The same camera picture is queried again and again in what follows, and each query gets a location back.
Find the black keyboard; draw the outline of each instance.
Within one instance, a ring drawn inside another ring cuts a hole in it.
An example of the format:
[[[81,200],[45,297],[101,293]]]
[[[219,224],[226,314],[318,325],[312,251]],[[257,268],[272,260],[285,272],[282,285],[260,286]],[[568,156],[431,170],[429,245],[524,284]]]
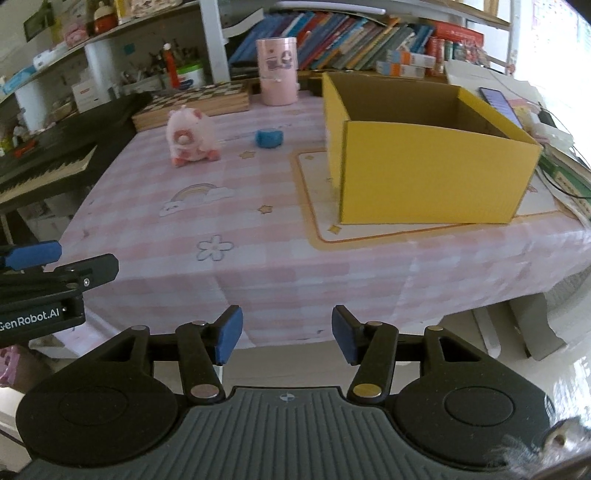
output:
[[[0,213],[96,183],[135,136],[132,115],[151,101],[130,95],[73,116],[38,135],[34,149],[0,162]]]

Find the yellow cardboard box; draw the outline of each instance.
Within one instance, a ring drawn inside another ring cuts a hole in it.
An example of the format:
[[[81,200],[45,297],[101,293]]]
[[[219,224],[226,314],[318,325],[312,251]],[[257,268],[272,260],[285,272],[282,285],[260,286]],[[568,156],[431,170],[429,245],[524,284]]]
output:
[[[461,87],[323,74],[340,222],[508,223],[541,152]]]

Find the white box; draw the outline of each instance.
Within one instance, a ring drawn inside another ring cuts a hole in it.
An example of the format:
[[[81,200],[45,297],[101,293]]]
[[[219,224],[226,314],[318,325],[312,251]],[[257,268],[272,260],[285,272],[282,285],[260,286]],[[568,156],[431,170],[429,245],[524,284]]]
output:
[[[72,91],[74,92],[74,100],[80,113],[86,112],[102,103],[94,80],[77,83],[72,87]]]
[[[375,71],[390,77],[401,77],[407,79],[425,78],[425,68],[415,67],[413,65],[400,65],[399,63],[390,63],[388,61],[377,61]]]
[[[435,66],[436,58],[430,55],[421,55],[420,53],[410,53],[409,51],[388,50],[386,61],[432,69]]]

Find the plush pig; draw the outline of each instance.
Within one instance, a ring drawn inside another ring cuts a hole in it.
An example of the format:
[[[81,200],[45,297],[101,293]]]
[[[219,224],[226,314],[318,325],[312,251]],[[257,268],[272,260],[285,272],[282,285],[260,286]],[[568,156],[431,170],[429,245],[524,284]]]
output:
[[[194,108],[182,106],[168,114],[166,140],[175,167],[204,158],[220,159],[212,119]]]

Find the pink jar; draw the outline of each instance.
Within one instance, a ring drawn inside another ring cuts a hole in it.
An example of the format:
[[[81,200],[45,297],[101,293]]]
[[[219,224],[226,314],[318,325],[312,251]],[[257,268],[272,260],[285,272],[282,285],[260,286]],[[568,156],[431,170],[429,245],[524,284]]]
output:
[[[262,38],[256,41],[261,96],[266,105],[289,105],[297,101],[297,48],[294,37]]]

